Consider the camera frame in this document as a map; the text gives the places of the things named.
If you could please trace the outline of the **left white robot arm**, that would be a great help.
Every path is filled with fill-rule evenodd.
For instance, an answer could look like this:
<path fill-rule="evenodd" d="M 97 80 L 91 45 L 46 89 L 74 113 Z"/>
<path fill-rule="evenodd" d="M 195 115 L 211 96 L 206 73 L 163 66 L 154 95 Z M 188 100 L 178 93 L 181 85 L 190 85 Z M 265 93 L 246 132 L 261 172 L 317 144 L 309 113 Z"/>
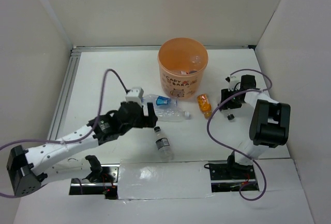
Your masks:
<path fill-rule="evenodd" d="M 137 102 L 122 102 L 118 110 L 97 115 L 75 132 L 55 141 L 43 141 L 40 146 L 24 149 L 15 141 L 6 169 L 13 189 L 12 198 L 30 195 L 44 185 L 67 178 L 80 177 L 90 182 L 102 176 L 102 166 L 94 155 L 82 160 L 73 156 L 114 141 L 133 128 L 154 128 L 158 118 L 153 103 L 147 103 L 148 114 Z"/>

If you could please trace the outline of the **clear bottle blue cap label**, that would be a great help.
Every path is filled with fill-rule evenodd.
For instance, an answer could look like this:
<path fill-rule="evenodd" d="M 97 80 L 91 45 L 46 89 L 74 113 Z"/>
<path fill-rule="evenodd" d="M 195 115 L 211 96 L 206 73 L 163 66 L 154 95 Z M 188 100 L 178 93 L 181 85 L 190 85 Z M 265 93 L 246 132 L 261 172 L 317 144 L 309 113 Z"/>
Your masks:
<path fill-rule="evenodd" d="M 148 94 L 143 96 L 142 103 L 147 104 L 149 102 L 151 102 L 154 105 L 154 107 L 160 107 L 160 108 L 177 107 L 177 99 L 155 95 L 155 94 Z"/>

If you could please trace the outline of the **orange small bottle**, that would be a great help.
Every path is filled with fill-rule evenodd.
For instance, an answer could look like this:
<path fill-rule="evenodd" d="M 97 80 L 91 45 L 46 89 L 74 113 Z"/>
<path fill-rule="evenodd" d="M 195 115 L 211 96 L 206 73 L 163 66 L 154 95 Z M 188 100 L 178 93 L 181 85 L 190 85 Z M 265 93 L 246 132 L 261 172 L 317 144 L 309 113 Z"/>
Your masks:
<path fill-rule="evenodd" d="M 212 114 L 212 105 L 209 101 L 208 94 L 198 95 L 197 102 L 204 117 L 209 119 Z"/>

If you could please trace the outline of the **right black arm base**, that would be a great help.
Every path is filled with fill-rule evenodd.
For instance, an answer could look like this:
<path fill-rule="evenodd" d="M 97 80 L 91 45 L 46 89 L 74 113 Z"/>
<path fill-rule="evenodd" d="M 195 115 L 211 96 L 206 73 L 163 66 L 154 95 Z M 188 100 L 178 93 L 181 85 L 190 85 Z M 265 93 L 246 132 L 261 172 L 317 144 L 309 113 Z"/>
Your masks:
<path fill-rule="evenodd" d="M 209 171 L 213 193 L 238 192 L 244 185 L 243 191 L 259 190 L 253 166 L 246 166 L 245 169 L 233 169 L 226 162 L 218 162 L 206 163 L 204 168 Z"/>

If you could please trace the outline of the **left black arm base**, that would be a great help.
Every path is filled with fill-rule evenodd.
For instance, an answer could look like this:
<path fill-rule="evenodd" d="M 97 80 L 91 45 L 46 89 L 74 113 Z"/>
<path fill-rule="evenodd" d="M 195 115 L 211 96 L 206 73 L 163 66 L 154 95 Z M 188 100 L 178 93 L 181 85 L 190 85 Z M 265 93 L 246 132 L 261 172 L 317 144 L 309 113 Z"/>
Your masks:
<path fill-rule="evenodd" d="M 93 182 L 87 179 L 73 178 L 70 183 L 70 196 L 103 196 L 108 200 L 117 200 L 119 164 L 103 164 L 100 177 Z"/>

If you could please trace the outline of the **clear crushed bottle white cap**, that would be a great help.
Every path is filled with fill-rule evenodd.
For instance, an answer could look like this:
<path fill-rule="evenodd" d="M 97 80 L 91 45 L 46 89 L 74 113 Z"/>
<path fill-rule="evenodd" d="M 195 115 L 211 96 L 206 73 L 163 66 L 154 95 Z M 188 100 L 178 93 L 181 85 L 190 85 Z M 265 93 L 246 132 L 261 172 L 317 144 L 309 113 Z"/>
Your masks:
<path fill-rule="evenodd" d="M 191 118 L 191 115 L 188 111 L 183 111 L 180 108 L 156 109 L 155 113 L 158 117 L 158 121 L 161 122 L 181 122 Z"/>

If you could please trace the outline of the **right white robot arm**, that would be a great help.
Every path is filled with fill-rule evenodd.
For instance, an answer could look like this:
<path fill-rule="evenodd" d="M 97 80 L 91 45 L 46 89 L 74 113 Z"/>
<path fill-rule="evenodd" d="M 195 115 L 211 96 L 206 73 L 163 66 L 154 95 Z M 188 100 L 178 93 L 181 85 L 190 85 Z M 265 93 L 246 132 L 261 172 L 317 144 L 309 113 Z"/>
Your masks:
<path fill-rule="evenodd" d="M 227 159 L 226 173 L 230 178 L 238 178 L 252 169 L 252 160 L 270 148 L 283 146 L 288 141 L 291 107 L 280 103 L 257 88 L 255 76 L 243 75 L 225 79 L 229 86 L 221 90 L 221 101 L 231 98 L 220 111 L 239 109 L 243 104 L 254 108 L 249 127 L 249 140 L 241 142 L 237 148 L 241 153 L 232 152 Z"/>

